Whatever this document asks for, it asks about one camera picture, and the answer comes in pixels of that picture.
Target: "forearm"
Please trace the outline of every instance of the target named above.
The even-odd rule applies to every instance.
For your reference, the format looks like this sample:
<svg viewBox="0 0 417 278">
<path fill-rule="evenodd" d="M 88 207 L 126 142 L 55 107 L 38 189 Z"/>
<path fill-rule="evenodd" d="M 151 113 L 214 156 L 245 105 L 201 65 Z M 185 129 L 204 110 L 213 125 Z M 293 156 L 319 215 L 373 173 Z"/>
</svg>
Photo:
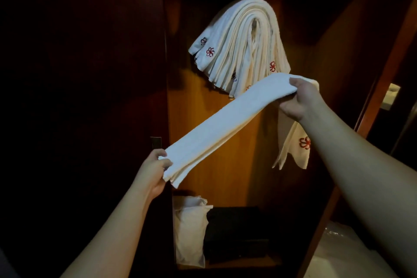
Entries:
<svg viewBox="0 0 417 278">
<path fill-rule="evenodd" d="M 148 191 L 134 182 L 106 223 L 61 278 L 128 277 L 149 207 L 148 197 Z"/>
<path fill-rule="evenodd" d="M 417 275 L 417 173 L 361 138 L 325 104 L 300 123 L 352 209 Z"/>
</svg>

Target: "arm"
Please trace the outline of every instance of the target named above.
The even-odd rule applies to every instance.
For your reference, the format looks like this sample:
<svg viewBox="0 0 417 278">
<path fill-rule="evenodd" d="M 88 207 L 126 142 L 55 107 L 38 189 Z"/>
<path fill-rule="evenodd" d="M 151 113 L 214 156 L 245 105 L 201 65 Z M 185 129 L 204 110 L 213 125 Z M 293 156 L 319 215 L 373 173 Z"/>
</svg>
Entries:
<svg viewBox="0 0 417 278">
<path fill-rule="evenodd" d="M 164 190 L 164 169 L 172 165 L 163 149 L 153 150 L 106 223 L 61 278 L 128 277 L 150 202 Z"/>
<path fill-rule="evenodd" d="M 371 233 L 417 277 L 417 172 L 349 128 L 309 82 L 280 108 L 307 132 L 335 183 Z"/>
</svg>

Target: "hanging towel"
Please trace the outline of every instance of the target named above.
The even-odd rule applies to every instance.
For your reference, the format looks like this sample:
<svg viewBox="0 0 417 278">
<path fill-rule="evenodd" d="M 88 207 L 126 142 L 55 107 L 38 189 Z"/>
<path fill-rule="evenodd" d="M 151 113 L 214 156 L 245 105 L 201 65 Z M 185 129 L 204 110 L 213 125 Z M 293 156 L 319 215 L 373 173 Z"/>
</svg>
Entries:
<svg viewBox="0 0 417 278">
<path fill-rule="evenodd" d="M 289 84 L 290 77 L 303 78 L 275 73 L 258 81 L 248 91 L 169 146 L 165 151 L 173 165 L 164 172 L 164 180 L 170 180 L 177 188 L 193 167 L 248 124 L 264 107 L 276 99 L 294 93 L 297 88 Z M 303 79 L 318 87 L 315 80 Z M 308 151 L 302 143 L 297 143 L 296 146 L 293 143 L 283 143 L 283 147 L 298 147 L 300 152 Z"/>
<path fill-rule="evenodd" d="M 189 49 L 195 64 L 216 87 L 238 97 L 257 81 L 290 66 L 279 36 L 274 9 L 264 0 L 238 0 L 221 10 Z M 287 154 L 307 168 L 310 141 L 301 125 L 279 110 L 279 154 L 282 169 Z"/>
</svg>

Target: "person's left hand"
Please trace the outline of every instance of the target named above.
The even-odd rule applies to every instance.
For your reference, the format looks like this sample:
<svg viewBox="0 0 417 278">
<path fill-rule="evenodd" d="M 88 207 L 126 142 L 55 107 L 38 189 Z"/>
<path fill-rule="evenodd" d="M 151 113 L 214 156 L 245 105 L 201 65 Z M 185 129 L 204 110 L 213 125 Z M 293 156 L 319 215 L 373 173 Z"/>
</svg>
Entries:
<svg viewBox="0 0 417 278">
<path fill-rule="evenodd" d="M 139 168 L 135 183 L 148 192 L 148 199 L 152 201 L 164 190 L 165 181 L 162 179 L 164 170 L 172 165 L 168 158 L 158 159 L 159 156 L 166 156 L 164 149 L 154 149 Z"/>
</svg>

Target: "white fabric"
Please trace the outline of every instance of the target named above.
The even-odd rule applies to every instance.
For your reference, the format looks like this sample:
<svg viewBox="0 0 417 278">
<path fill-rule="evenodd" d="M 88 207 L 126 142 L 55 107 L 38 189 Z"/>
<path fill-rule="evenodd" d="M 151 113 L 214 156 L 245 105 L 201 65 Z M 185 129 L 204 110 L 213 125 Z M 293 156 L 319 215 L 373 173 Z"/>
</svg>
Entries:
<svg viewBox="0 0 417 278">
<path fill-rule="evenodd" d="M 198 197 L 174 196 L 175 258 L 177 264 L 204 268 L 203 254 L 207 212 L 212 209 L 207 200 Z"/>
<path fill-rule="evenodd" d="M 270 102 L 294 93 L 297 88 L 289 84 L 290 77 L 303 78 L 275 73 L 258 81 L 250 90 L 169 146 L 167 157 L 173 165 L 164 172 L 164 180 L 170 180 L 177 188 L 193 167 L 236 134 Z M 315 80 L 304 79 L 318 86 Z"/>
<path fill-rule="evenodd" d="M 189 53 L 195 54 L 195 64 L 209 81 L 235 98 L 268 75 L 290 72 L 274 9 L 264 0 L 239 0 L 225 7 Z M 278 132 L 274 167 L 282 169 L 290 153 L 306 169 L 310 146 L 301 125 L 279 110 Z"/>
</svg>

